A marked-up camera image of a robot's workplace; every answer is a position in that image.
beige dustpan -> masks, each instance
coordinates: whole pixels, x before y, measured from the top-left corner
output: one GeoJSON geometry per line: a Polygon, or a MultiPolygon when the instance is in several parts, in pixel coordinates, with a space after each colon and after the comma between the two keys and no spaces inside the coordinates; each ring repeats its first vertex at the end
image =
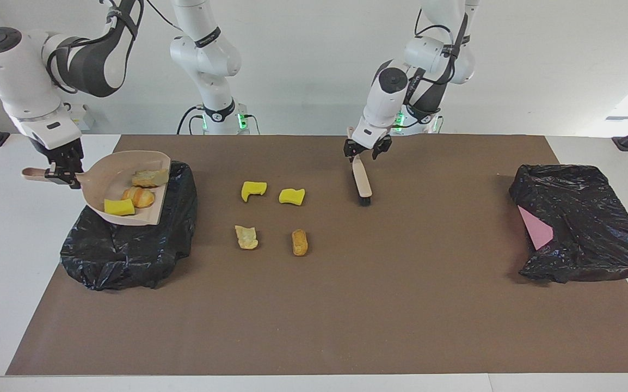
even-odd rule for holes
{"type": "MultiPolygon", "coordinates": [[[[123,191],[132,186],[131,178],[138,170],[169,169],[171,159],[159,151],[121,151],[100,159],[88,171],[77,174],[82,186],[84,201],[103,219],[116,225],[145,226],[157,225],[162,214],[164,193],[167,186],[151,188],[155,203],[146,209],[135,209],[135,215],[115,216],[103,211],[103,200],[120,200],[123,191]]],[[[27,167],[21,175],[28,180],[48,181],[45,169],[27,167]]]]}

wall outlet box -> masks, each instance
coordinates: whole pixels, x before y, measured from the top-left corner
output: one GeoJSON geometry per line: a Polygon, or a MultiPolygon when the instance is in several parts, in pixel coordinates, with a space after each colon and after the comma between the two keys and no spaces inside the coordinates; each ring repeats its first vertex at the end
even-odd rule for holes
{"type": "Polygon", "coordinates": [[[70,119],[77,124],[80,131],[90,131],[94,126],[94,117],[89,113],[87,105],[80,103],[66,104],[67,111],[70,112],[70,119]]]}

white wall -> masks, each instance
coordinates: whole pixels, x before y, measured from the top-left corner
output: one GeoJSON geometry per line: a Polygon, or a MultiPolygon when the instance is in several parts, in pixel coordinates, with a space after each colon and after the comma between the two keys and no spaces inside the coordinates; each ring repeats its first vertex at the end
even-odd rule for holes
{"type": "MultiPolygon", "coordinates": [[[[342,134],[359,118],[371,77],[411,38],[417,0],[213,0],[226,37],[239,48],[235,97],[264,133],[342,134]]],[[[169,0],[155,5],[174,20],[169,0]]],[[[105,7],[88,0],[0,0],[19,29],[93,37],[105,7]]],[[[200,102],[174,65],[176,31],[147,7],[123,89],[107,99],[77,96],[95,132],[168,133],[200,102]]],[[[628,93],[628,1],[485,1],[471,44],[476,75],[451,86],[443,132],[579,134],[628,93]]],[[[0,107],[0,127],[11,129],[0,107]]]]}

croissant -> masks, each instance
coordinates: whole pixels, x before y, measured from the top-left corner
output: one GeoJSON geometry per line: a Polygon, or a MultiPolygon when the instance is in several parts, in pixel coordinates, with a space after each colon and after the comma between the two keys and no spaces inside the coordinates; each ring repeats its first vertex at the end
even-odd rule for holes
{"type": "Polygon", "coordinates": [[[151,206],[155,202],[155,194],[147,189],[138,188],[133,186],[132,188],[125,189],[123,192],[122,200],[130,199],[133,201],[133,206],[143,209],[151,206]]]}

food item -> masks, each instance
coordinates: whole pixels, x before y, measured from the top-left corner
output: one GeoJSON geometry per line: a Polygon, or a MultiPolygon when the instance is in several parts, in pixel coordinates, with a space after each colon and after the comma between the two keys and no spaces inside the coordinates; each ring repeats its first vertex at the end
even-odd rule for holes
{"type": "Polygon", "coordinates": [[[110,215],[125,216],[133,215],[135,213],[135,207],[133,201],[127,200],[103,200],[103,211],[110,213],[110,215]]]}
{"type": "Polygon", "coordinates": [[[292,253],[295,256],[304,256],[309,250],[307,243],[307,233],[303,229],[297,229],[292,232],[292,253]]]}
{"type": "Polygon", "coordinates": [[[255,228],[243,228],[242,226],[235,225],[234,230],[237,231],[237,240],[239,240],[240,248],[251,250],[258,246],[255,228]]]}
{"type": "Polygon", "coordinates": [[[143,188],[154,188],[169,182],[169,171],[162,170],[140,170],[133,174],[133,186],[143,188]]]}
{"type": "Polygon", "coordinates": [[[268,188],[268,184],[265,182],[244,181],[244,185],[242,185],[242,200],[246,203],[249,201],[250,194],[264,194],[266,193],[266,188],[268,188]]]}
{"type": "Polygon", "coordinates": [[[301,206],[304,201],[304,189],[295,191],[295,189],[283,189],[278,198],[280,203],[290,203],[296,206],[301,206]]]}
{"type": "Polygon", "coordinates": [[[152,203],[155,202],[155,194],[152,193],[152,191],[148,191],[147,189],[133,186],[132,188],[125,189],[125,192],[123,192],[123,197],[121,199],[130,199],[133,203],[133,206],[139,209],[144,209],[148,206],[151,206],[152,203]]]}

